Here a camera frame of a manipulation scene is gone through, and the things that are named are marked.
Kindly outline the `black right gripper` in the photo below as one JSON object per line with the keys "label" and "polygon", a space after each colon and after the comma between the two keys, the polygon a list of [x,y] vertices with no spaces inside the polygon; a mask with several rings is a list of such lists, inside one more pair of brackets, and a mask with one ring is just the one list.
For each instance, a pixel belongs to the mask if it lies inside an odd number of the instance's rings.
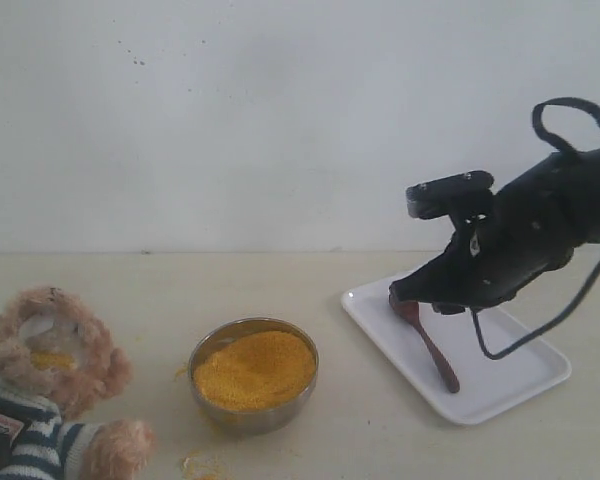
{"label": "black right gripper", "polygon": [[441,254],[390,284],[392,303],[428,303],[454,315],[509,301],[530,282],[529,202],[409,200],[407,209],[421,220],[448,216],[455,231]]}

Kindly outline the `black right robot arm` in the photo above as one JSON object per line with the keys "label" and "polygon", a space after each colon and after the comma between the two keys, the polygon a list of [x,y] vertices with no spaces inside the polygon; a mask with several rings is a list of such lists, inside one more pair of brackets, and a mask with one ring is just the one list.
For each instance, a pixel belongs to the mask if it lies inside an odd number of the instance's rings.
{"label": "black right robot arm", "polygon": [[411,217],[447,216],[455,231],[440,255],[390,285],[393,299],[445,314],[491,308],[600,244],[600,149],[574,161],[553,153],[498,192],[493,183],[475,170],[407,189]]}

